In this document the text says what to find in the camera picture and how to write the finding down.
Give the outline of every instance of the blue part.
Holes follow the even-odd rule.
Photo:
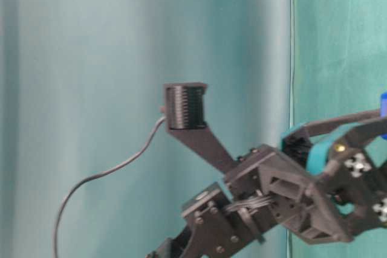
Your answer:
[[[318,175],[324,170],[328,158],[328,152],[335,140],[343,136],[351,128],[359,125],[359,123],[348,123],[339,126],[333,130],[328,136],[316,143],[310,150],[307,171],[312,175]]]
[[[387,92],[380,96],[380,116],[387,116]],[[387,140],[387,134],[383,134],[382,138]]]
[[[298,129],[300,129],[303,125],[305,124],[305,122],[303,123],[298,123],[296,125],[294,125],[292,128],[289,128],[287,131],[283,132],[281,134],[281,142],[279,143],[279,150],[282,151],[282,148],[284,146],[284,139],[289,136],[290,134],[292,134],[294,131],[297,131]]]

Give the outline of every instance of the black arm segment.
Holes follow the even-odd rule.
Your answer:
[[[232,201],[217,183],[204,189],[183,205],[183,231],[148,258],[231,257],[263,243],[278,224],[310,244],[351,242],[387,227],[387,161],[377,168],[365,150],[387,133],[379,110],[305,123],[283,138],[281,150],[264,144],[234,161],[204,121],[205,90],[202,83],[164,86],[166,130],[224,174]],[[307,172],[310,138],[354,122],[333,135],[323,172]],[[339,209],[345,204],[354,206],[350,213]]]

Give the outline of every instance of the cable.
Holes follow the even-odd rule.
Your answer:
[[[127,166],[129,163],[131,163],[136,158],[138,158],[148,148],[148,146],[151,143],[151,141],[152,141],[152,139],[153,139],[157,129],[160,127],[160,125],[164,121],[165,121],[165,116],[162,116],[160,119],[157,120],[155,126],[153,127],[153,129],[151,131],[151,134],[149,135],[148,140],[146,141],[145,145],[143,146],[143,148],[139,152],[135,153],[133,156],[129,157],[127,160],[123,161],[122,163],[116,165],[115,167],[113,167],[113,168],[111,168],[109,170],[106,170],[106,171],[101,172],[101,173],[97,173],[96,175],[92,175],[92,176],[89,176],[87,178],[84,178],[83,180],[79,181],[68,192],[68,194],[65,196],[65,198],[62,201],[62,203],[60,204],[59,211],[58,211],[58,214],[57,214],[57,217],[56,217],[56,221],[55,221],[55,226],[54,226],[54,231],[53,231],[53,253],[54,253],[54,258],[58,258],[58,229],[59,229],[60,219],[62,218],[62,214],[63,214],[63,211],[64,211],[64,209],[66,207],[66,204],[67,204],[68,200],[70,199],[70,197],[73,195],[73,193],[81,185],[85,184],[86,182],[89,182],[89,181],[92,181],[94,179],[101,178],[103,176],[109,175],[110,173],[115,172],[116,170],[121,169],[122,167]]]
[[[225,214],[232,213],[233,211],[238,211],[240,208],[249,208],[249,209],[257,209],[260,207],[265,207],[272,202],[271,196],[257,196],[250,199],[242,199],[240,201],[233,202],[223,208],[223,212]]]

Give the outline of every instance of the white cross-shaped hub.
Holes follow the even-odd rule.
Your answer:
[[[354,178],[358,178],[364,172],[372,169],[371,165],[367,162],[367,159],[362,153],[355,154],[350,159],[344,161],[344,164],[351,171]]]
[[[372,207],[374,212],[379,215],[379,219],[385,223],[387,222],[387,198],[383,199],[378,204]]]

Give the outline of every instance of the teal fabric backdrop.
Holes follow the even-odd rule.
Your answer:
[[[294,0],[294,121],[379,107],[387,91],[386,0]],[[385,141],[369,148],[377,164]],[[293,257],[387,255],[387,231],[363,233],[351,244],[308,246],[293,237]]]
[[[60,200],[139,150],[162,84],[208,83],[232,156],[288,127],[290,0],[0,0],[0,257],[51,257]],[[144,257],[181,204],[221,175],[164,130],[129,167],[82,187],[60,257]],[[284,257],[277,228],[237,257]]]

